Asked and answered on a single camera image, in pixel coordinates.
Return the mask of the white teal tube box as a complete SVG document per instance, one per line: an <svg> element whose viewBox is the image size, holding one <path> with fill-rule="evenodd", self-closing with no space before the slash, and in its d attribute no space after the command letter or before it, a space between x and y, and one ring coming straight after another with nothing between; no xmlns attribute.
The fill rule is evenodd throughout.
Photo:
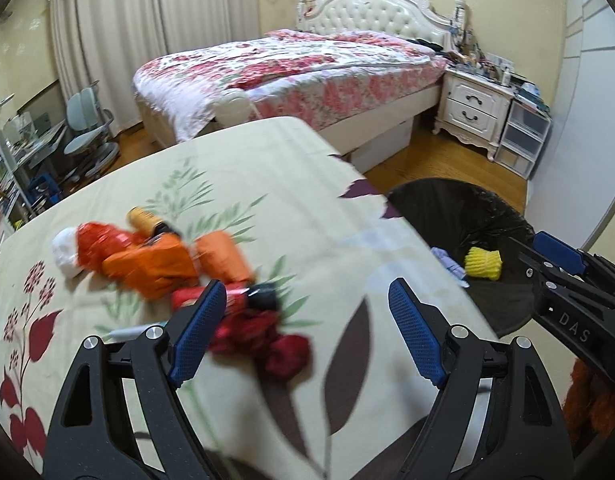
<svg viewBox="0 0 615 480"><path fill-rule="evenodd" d="M145 330L152 327L164 327L166 326L166 322L159 323L150 323L145 325L137 325L131 327L124 328L116 328L115 330L111 330L107 335L103 336L102 339L104 341L128 341L133 340L144 333Z"/></svg>

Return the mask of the red bottle black cap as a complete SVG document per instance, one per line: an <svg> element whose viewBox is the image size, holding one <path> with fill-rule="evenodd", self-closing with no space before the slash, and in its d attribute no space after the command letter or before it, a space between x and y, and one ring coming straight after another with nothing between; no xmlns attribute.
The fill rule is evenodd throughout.
<svg viewBox="0 0 615 480"><path fill-rule="evenodd" d="M180 310L192 306L204 293L204 286L180 288L172 292L171 309ZM226 286L226 312L236 313L242 310L278 311L280 300L273 283L246 285L242 283Z"/></svg>

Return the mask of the light blue cloth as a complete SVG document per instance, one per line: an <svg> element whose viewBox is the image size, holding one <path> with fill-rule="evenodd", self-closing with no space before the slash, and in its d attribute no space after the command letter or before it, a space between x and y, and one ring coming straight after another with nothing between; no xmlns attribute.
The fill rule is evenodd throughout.
<svg viewBox="0 0 615 480"><path fill-rule="evenodd" d="M439 247L431 247L431 252L435 255L435 258L440 261L442 266L445 267L446 270L449 271L449 274L452 275L457 284L460 287L468 288L469 283L467 282L467 272L466 270L457 263L444 249Z"/></svg>

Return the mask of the black lined trash bin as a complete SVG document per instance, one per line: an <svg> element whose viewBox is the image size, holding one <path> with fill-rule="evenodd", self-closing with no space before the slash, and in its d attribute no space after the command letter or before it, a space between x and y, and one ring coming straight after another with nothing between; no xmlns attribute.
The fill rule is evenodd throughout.
<svg viewBox="0 0 615 480"><path fill-rule="evenodd" d="M534 308L532 284L518 259L516 242L530 246L534 229L496 193L468 182L427 178L393 188L390 209L398 212L429 247L464 264L471 248L501 256L501 277L467 278L467 294L498 337L519 330Z"/></svg>

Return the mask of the yellow foam net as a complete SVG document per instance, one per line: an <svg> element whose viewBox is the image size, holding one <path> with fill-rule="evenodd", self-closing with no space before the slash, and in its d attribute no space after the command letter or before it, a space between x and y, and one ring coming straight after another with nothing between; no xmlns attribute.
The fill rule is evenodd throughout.
<svg viewBox="0 0 615 480"><path fill-rule="evenodd" d="M498 281L501 277L503 260L498 250L472 247L465 257L465 271L471 278L486 278Z"/></svg>

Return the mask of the yellow bottle black cap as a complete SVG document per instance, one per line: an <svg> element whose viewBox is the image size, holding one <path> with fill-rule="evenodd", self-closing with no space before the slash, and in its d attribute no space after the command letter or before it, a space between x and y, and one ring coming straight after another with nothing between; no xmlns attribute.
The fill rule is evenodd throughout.
<svg viewBox="0 0 615 480"><path fill-rule="evenodd" d="M142 207L132 208L126 215L126 220L135 231L148 238L166 233L180 236L180 233L172 228L169 223Z"/></svg>

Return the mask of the red-orange knotted plastic bag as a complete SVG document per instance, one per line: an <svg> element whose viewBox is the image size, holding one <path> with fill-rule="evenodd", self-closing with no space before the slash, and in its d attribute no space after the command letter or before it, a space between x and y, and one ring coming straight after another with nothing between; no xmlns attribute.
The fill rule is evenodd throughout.
<svg viewBox="0 0 615 480"><path fill-rule="evenodd" d="M76 229L78 263L85 270L102 274L102 263L117 252L144 244L147 237L120 229L112 223L85 222Z"/></svg>

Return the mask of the plastic drawer unit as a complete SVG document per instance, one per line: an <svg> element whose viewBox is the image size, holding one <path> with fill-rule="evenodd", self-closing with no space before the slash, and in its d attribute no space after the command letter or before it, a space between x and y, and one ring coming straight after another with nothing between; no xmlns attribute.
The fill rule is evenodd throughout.
<svg viewBox="0 0 615 480"><path fill-rule="evenodd" d="M495 162L529 180L550 129L550 116L518 96L511 101Z"/></svg>

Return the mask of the floral sheet on near bed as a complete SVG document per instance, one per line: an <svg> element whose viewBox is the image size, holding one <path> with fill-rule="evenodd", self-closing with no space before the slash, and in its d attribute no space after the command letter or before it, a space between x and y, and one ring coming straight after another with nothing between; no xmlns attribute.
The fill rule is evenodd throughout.
<svg viewBox="0 0 615 480"><path fill-rule="evenodd" d="M407 281L492 336L428 245L333 147L291 117L229 128L114 171L0 247L0 425L34 469L76 352L147 337L218 280L227 308L175 392L227 479L390 479L437 389L388 307Z"/></svg>

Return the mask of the white crumpled plastic bag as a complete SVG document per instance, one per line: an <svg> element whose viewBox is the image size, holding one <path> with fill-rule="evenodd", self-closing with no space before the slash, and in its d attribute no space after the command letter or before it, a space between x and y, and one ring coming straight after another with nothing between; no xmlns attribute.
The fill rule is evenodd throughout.
<svg viewBox="0 0 615 480"><path fill-rule="evenodd" d="M57 233L50 242L50 251L59 271L65 278L76 278L83 270L79 262L78 228L68 226Z"/></svg>

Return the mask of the white nightstand with drawers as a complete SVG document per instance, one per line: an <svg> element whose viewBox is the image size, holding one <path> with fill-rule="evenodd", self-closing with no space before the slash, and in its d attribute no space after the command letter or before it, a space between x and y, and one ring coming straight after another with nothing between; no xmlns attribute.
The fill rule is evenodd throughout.
<svg viewBox="0 0 615 480"><path fill-rule="evenodd" d="M432 133L445 131L460 143L481 148L493 162L514 96L501 84L446 67Z"/></svg>

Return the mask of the grey-blue desk chair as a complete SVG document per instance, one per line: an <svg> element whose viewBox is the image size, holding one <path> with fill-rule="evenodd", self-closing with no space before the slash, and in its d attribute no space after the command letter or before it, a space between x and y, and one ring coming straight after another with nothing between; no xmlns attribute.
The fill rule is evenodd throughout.
<svg viewBox="0 0 615 480"><path fill-rule="evenodd" d="M68 101L66 121L72 133L64 154L76 161L67 181L80 184L99 178L120 156L111 124L114 114L98 99L98 80L76 92Z"/></svg>

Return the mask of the grey study desk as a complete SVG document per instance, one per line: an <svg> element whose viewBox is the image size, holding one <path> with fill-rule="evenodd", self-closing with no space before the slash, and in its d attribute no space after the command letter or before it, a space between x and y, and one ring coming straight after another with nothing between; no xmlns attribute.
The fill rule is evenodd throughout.
<svg viewBox="0 0 615 480"><path fill-rule="evenodd" d="M34 134L29 141L20 139L16 148L8 143L6 134L0 130L0 168L6 177L14 179L19 191L27 191L33 179L33 169L43 165L44 160L58 150L66 132L67 124L62 120L46 133Z"/></svg>

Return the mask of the pink floral quilt bed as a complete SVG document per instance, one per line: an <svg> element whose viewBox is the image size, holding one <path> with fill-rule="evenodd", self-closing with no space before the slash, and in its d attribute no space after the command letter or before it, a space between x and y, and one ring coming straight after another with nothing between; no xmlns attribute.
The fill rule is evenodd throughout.
<svg viewBox="0 0 615 480"><path fill-rule="evenodd" d="M446 65L434 50L386 32L278 29L159 56L136 71L133 86L182 143L218 118L226 91L245 93L250 120L294 116L319 131L437 84Z"/></svg>

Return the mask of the beige curtains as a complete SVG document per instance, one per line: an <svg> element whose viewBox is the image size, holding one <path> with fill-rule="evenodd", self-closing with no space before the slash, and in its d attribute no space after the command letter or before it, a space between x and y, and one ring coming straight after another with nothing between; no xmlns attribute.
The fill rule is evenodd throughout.
<svg viewBox="0 0 615 480"><path fill-rule="evenodd" d="M62 95L96 84L119 132L140 122L133 76L160 55L259 36L259 0L48 0Z"/></svg>

